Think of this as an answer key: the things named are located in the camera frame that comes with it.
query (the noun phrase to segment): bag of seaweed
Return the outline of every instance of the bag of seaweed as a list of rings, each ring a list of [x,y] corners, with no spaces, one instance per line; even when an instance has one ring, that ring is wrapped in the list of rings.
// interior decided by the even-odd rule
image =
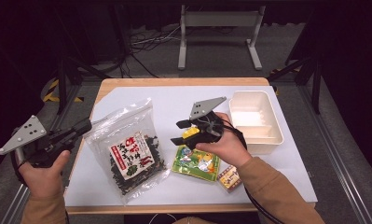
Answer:
[[[153,122],[151,98],[93,122],[84,135],[123,204],[157,186],[170,172]]]

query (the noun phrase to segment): human hand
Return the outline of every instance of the human hand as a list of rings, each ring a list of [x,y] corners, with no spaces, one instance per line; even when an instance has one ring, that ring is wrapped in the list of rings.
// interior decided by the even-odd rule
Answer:
[[[47,198],[62,193],[61,171],[69,158],[70,151],[65,150],[49,168],[34,168],[29,162],[24,163],[19,171],[31,195]]]
[[[230,123],[229,117],[224,113],[215,113],[220,119]],[[252,155],[244,148],[241,140],[231,130],[224,129],[223,136],[216,143],[198,143],[196,148],[201,151],[211,152],[221,160],[235,167],[240,167],[252,158]]]

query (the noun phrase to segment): sleeve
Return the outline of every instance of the sleeve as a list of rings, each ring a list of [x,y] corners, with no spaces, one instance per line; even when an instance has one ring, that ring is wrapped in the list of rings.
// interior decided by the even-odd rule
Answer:
[[[23,211],[22,224],[64,224],[66,211],[62,194],[49,198],[31,196]]]
[[[261,159],[250,159],[238,172],[253,198],[281,222],[324,223],[290,181]]]

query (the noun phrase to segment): white tabletop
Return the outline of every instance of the white tabletop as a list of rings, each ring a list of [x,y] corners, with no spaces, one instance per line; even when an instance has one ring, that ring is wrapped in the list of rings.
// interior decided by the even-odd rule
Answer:
[[[317,198],[304,163],[300,158],[293,136],[287,126],[276,95],[270,86],[183,86],[183,87],[118,87],[107,94],[93,109],[91,121],[102,119],[109,113],[146,98],[154,106],[154,123],[163,157],[169,167],[177,146],[170,140],[181,136],[184,130],[175,123],[187,119],[194,102],[226,96],[227,100],[214,111],[229,114],[228,101],[235,91],[265,91],[269,95],[277,120],[282,129],[283,143],[269,155],[258,155],[262,160],[282,172],[295,185],[308,203]],[[223,161],[220,172],[227,168]],[[117,190],[108,179],[87,144],[83,144],[65,193],[66,206],[122,205]],[[128,205],[160,204],[228,204],[250,203],[243,187],[227,193],[218,182],[212,183],[196,177],[171,172],[159,185],[130,201]]]

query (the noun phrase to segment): white container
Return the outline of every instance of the white container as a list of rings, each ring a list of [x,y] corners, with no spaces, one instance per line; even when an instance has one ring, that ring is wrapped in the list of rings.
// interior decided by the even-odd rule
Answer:
[[[281,128],[264,91],[235,91],[229,101],[232,124],[243,132],[251,154],[269,154],[283,142]]]

